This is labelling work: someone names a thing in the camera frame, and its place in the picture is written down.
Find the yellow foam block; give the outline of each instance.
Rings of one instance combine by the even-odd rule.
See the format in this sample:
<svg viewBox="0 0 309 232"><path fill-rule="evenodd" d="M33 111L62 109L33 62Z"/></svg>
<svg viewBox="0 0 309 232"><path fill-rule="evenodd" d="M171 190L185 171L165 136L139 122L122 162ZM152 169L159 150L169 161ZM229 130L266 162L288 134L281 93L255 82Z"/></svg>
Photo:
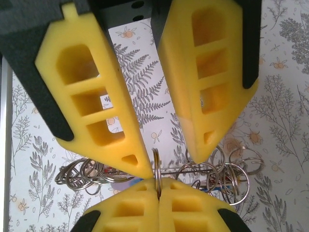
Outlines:
<svg viewBox="0 0 309 232"><path fill-rule="evenodd" d="M35 60L74 133L71 142L57 141L129 174L153 177L121 69L96 18L78 15L73 3L62 10L65 19L49 26ZM100 96L107 93L113 108L103 110ZM123 132L111 133L107 120L116 116Z"/></svg>
<svg viewBox="0 0 309 232"><path fill-rule="evenodd" d="M234 0L173 0L158 53L186 145L201 163L258 86L242 86L242 8Z"/></svg>
<svg viewBox="0 0 309 232"><path fill-rule="evenodd" d="M155 180L130 188L89 208L100 211L92 232L230 232L219 209L229 204L171 178L162 178L160 201Z"/></svg>

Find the screw hole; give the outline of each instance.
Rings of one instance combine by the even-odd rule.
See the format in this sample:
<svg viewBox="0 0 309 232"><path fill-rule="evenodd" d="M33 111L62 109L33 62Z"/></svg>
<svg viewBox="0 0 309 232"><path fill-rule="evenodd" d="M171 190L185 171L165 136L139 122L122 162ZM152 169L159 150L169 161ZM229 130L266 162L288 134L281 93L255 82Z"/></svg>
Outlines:
<svg viewBox="0 0 309 232"><path fill-rule="evenodd" d="M135 17L133 18L133 21L134 21L134 22L140 21L140 20L142 20L143 18L144 18L143 15L138 15L138 16L135 16Z"/></svg>
<svg viewBox="0 0 309 232"><path fill-rule="evenodd" d="M144 1L136 1L135 3L133 3L131 5L131 7L133 9L138 9L138 8L142 7L144 4L145 4Z"/></svg>

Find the floral wallpaper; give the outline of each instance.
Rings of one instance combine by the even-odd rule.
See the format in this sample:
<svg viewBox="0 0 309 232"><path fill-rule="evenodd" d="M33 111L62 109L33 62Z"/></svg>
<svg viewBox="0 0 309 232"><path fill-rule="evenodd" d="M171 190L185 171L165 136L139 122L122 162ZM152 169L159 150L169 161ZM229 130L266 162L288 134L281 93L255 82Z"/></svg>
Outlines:
<svg viewBox="0 0 309 232"><path fill-rule="evenodd" d="M164 151L162 167L180 166L185 140L150 20L110 34L147 151L155 145ZM101 101L112 106L108 96ZM138 181L103 185L94 196L57 185L59 168L81 156L59 146L16 76L12 103L10 232L68 232L87 208ZM116 117L107 123L113 133L122 130ZM253 232L309 231L309 0L263 1L259 89L219 145L226 154L246 145L266 163L236 206ZM233 157L249 155L239 150Z"/></svg>

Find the tangled metal rings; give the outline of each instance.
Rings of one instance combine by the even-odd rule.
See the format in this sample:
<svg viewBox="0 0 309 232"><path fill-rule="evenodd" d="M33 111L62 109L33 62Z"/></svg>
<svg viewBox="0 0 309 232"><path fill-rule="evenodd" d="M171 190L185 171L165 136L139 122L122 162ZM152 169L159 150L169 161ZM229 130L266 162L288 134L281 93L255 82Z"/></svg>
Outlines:
<svg viewBox="0 0 309 232"><path fill-rule="evenodd" d="M232 160L235 152L239 150L249 150L255 154L255 157ZM230 205L237 205L243 202L249 194L250 182L249 176L260 172L265 164L261 155L251 148L242 146L234 149L228 155L228 162L225 161L223 150L217 146L209 159L203 163L194 163L188 154L185 153L186 163L181 167L163 168L160 167L160 157L158 149L153 148L154 154L154 177L155 187L158 198L162 191L162 176L168 175L179 180L181 175L189 178L189 185L199 189L212 196L222 198ZM258 164L256 170L248 171L250 164ZM133 179L134 176L124 173L120 170L106 166L97 161L82 158L76 160L66 167L61 167L60 172L55 177L55 182L59 185L67 185L72 190L85 189L89 195L96 195L100 188L106 183L122 183ZM246 190L242 191L241 186L246 183ZM89 193L90 186L97 186L94 193Z"/></svg>

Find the patterned paper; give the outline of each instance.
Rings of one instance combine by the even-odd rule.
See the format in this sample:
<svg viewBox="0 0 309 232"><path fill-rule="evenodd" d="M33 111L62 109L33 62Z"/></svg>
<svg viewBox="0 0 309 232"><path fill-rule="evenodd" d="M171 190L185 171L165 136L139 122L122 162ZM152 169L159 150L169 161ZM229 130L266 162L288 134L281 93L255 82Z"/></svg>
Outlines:
<svg viewBox="0 0 309 232"><path fill-rule="evenodd" d="M185 141L169 95L150 20L110 30L140 130L162 167L185 162ZM225 153L246 145L266 163L252 176L237 212L254 232L309 228L309 0L264 0L259 89L220 142ZM68 232L88 207L128 186L104 185L96 196L54 182L62 165L81 158L61 148L18 79L13 82L10 226L15 232ZM111 107L108 96L102 105ZM117 118L107 121L121 131ZM249 156L236 152L235 158ZM95 192L97 186L89 189Z"/></svg>

